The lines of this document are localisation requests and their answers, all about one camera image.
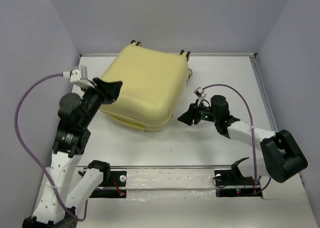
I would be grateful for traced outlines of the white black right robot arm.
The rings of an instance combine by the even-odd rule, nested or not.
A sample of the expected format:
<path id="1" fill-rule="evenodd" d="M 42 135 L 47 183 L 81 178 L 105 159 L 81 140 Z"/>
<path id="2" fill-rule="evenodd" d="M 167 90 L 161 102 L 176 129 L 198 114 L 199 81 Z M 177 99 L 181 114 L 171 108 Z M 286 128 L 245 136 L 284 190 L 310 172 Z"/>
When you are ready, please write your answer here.
<path id="1" fill-rule="evenodd" d="M 230 115 L 229 104 L 222 95 L 212 96 L 209 106 L 196 100 L 177 120 L 189 126 L 200 121 L 212 122 L 220 135 L 261 151 L 262 158 L 256 161 L 254 172 L 258 177 L 267 176 L 283 183 L 308 167 L 305 155 L 289 131 L 268 131 L 244 123 Z"/>

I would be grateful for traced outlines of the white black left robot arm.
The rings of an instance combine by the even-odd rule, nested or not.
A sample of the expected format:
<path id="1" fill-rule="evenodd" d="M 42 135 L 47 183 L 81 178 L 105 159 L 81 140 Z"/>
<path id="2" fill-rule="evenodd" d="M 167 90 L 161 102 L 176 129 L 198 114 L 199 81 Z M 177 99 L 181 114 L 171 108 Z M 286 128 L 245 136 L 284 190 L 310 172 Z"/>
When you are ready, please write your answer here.
<path id="1" fill-rule="evenodd" d="M 121 81 L 93 78 L 83 88 L 83 96 L 68 93 L 61 97 L 50 167 L 45 168 L 34 154 L 30 155 L 43 170 L 47 182 L 37 207 L 24 219 L 23 227 L 76 227 L 84 221 L 79 211 L 87 208 L 88 198 L 99 185 L 109 183 L 110 164 L 92 161 L 74 189 L 70 189 L 72 178 L 91 135 L 89 124 L 102 104 L 112 104 L 118 99 L 122 85 Z"/>

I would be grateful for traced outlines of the pale yellow hard-shell suitcase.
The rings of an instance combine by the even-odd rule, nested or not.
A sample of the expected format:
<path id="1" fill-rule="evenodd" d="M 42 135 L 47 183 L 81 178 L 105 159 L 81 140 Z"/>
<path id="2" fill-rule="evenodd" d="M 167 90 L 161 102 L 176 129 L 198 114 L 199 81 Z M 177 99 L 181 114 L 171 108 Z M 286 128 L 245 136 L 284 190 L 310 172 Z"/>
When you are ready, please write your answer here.
<path id="1" fill-rule="evenodd" d="M 190 55 L 185 50 L 179 54 L 152 50 L 131 41 L 101 76 L 105 82 L 122 81 L 123 85 L 118 99 L 100 110 L 131 128 L 161 131 L 172 119 L 192 75 Z"/>

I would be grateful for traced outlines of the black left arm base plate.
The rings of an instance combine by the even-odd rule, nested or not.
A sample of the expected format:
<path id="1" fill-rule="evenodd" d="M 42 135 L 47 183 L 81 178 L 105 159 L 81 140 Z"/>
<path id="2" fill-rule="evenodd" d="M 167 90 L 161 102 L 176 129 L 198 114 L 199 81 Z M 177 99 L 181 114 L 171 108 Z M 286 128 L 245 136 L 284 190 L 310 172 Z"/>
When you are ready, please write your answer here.
<path id="1" fill-rule="evenodd" d="M 109 180 L 103 182 L 94 189 L 90 198 L 126 198 L 127 197 L 127 171 L 112 169 Z"/>

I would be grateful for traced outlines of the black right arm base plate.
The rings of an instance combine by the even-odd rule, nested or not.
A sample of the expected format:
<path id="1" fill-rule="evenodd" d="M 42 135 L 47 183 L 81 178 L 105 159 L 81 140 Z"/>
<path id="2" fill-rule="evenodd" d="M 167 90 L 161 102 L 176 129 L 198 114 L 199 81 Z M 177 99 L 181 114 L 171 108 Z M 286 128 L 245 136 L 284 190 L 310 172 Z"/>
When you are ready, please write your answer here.
<path id="1" fill-rule="evenodd" d="M 211 182 L 217 197 L 263 197 L 260 183 L 231 170 L 215 170 Z"/>

